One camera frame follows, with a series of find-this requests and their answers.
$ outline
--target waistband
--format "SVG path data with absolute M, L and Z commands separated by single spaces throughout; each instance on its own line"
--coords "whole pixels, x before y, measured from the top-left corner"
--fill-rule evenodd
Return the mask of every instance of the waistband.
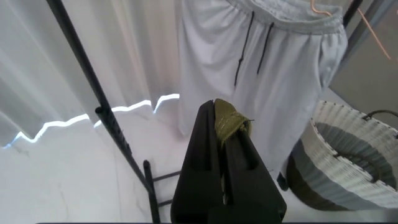
M 304 34 L 333 34 L 345 32 L 342 26 L 343 13 L 339 6 L 316 4 L 319 11 L 327 11 L 331 16 L 311 10 L 311 4 L 302 0 L 227 0 L 232 6 L 275 27 Z

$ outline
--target gray wall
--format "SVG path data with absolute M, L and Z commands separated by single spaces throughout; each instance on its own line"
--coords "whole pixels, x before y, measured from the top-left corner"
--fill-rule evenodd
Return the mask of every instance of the gray wall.
M 388 60 L 368 35 L 336 74 L 331 89 L 353 108 L 368 113 L 387 109 L 398 112 L 398 1 L 381 17 L 374 31 L 393 60 Z M 398 118 L 381 114 L 377 119 L 398 129 Z

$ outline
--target clothes hanger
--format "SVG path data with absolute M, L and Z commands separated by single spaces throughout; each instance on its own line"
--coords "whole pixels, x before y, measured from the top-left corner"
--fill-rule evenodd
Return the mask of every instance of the clothes hanger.
M 315 0 L 311 0 L 311 9 L 313 12 L 318 13 L 318 14 L 325 14 L 328 16 L 331 16 L 330 12 L 326 12 L 326 11 L 319 11 L 317 9 L 315 9 Z M 379 38 L 377 37 L 376 33 L 374 32 L 374 30 L 372 29 L 371 25 L 369 24 L 368 20 L 366 19 L 365 15 L 363 14 L 363 12 L 360 9 L 357 9 L 357 11 L 359 12 L 359 14 L 362 17 L 362 20 L 364 21 L 364 23 L 366 24 L 366 26 L 368 27 L 368 29 L 370 30 L 370 32 L 372 33 L 372 36 L 374 37 L 374 40 L 376 41 L 376 43 L 378 44 L 378 46 L 380 47 L 381 51 L 383 52 L 383 54 L 387 57 L 388 60 L 393 60 L 391 59 L 390 55 L 387 53 L 386 49 L 384 48 L 383 44 L 380 42 Z

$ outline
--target tile floor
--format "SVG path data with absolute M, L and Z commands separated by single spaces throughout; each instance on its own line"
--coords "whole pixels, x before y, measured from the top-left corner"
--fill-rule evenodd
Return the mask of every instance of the tile floor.
M 331 90 L 324 100 L 344 103 Z M 156 114 L 148 106 L 116 113 L 138 165 L 154 177 L 180 170 L 189 138 L 177 131 L 177 100 Z M 150 222 L 147 193 L 104 127 L 82 121 L 47 131 L 37 143 L 17 141 L 0 151 L 0 222 Z M 155 183 L 158 201 L 172 198 L 178 177 Z M 290 191 L 284 222 L 387 222 L 391 211 L 321 212 Z M 170 221 L 170 205 L 160 209 Z

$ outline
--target black metal rod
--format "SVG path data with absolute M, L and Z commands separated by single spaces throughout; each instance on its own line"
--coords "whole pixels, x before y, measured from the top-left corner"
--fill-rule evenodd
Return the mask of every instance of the black metal rod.
M 349 8 L 347 9 L 346 14 L 344 15 L 343 18 L 343 25 L 344 28 L 347 27 L 347 25 L 349 24 L 349 22 L 351 21 L 351 19 L 353 18 L 353 16 L 355 15 L 355 12 L 357 11 L 357 9 L 360 7 L 360 5 L 362 4 L 363 0 L 354 0 L 350 5 Z
M 131 150 L 129 144 L 126 142 L 123 133 L 121 132 L 120 126 L 116 121 L 116 118 L 111 111 L 111 107 L 109 105 L 108 100 L 106 99 L 105 93 L 100 85 L 100 81 L 98 81 L 97 76 L 91 66 L 90 60 L 87 57 L 87 54 L 80 42 L 80 39 L 76 33 L 75 28 L 68 16 L 68 13 L 65 7 L 62 4 L 61 0 L 47 0 L 47 4 L 50 6 L 52 13 L 54 14 L 64 36 L 67 38 L 67 41 L 75 54 L 75 57 L 80 64 L 83 73 L 85 74 L 90 87 L 93 89 L 95 96 L 99 104 L 100 108 L 96 109 L 96 113 L 99 116 L 100 120 L 104 124 L 106 130 L 113 138 L 113 141 L 116 143 L 128 163 L 130 164 L 133 171 L 138 176 L 141 183 L 147 189 L 150 194 L 153 194 L 153 190 L 149 187 L 149 184 L 146 182 L 144 174 L 140 171 L 137 163 L 134 158 L 131 156 Z
M 173 199 L 170 199 L 170 200 L 167 200 L 165 202 L 158 203 L 157 206 L 158 207 L 162 207 L 162 206 L 165 206 L 165 205 L 170 205 L 172 202 L 173 202 Z
M 95 109 L 95 113 L 98 115 L 104 127 L 108 131 L 109 135 L 113 138 L 113 141 L 116 143 L 119 150 L 124 155 L 124 158 L 126 158 L 130 167 L 136 173 L 138 179 L 147 189 L 148 194 L 154 194 L 153 187 L 149 185 L 148 181 L 144 177 L 144 174 L 142 174 L 136 161 L 132 157 L 130 145 L 127 143 L 126 139 L 124 138 L 123 132 L 121 131 L 118 122 L 116 121 L 116 118 L 113 115 L 113 112 L 111 110 L 104 110 L 102 107 L 99 107 Z
M 166 178 L 169 178 L 169 177 L 174 177 L 175 175 L 180 175 L 180 174 L 181 174 L 181 171 L 177 171 L 177 172 L 174 172 L 174 173 L 171 173 L 171 174 L 166 174 L 166 175 L 163 175 L 163 176 L 160 176 L 160 177 L 155 177 L 154 178 L 154 182 L 160 181 L 160 180 L 163 180 L 163 179 L 166 179 Z
M 150 214 L 152 215 L 152 221 L 154 223 L 160 223 L 160 215 L 159 215 L 159 208 L 157 206 L 154 181 L 152 178 L 152 172 L 150 171 L 150 163 L 147 160 L 144 161 L 144 172 L 145 172 L 145 178 L 147 179 L 150 187 L 152 187 L 152 189 L 154 190 L 153 194 L 148 193 Z

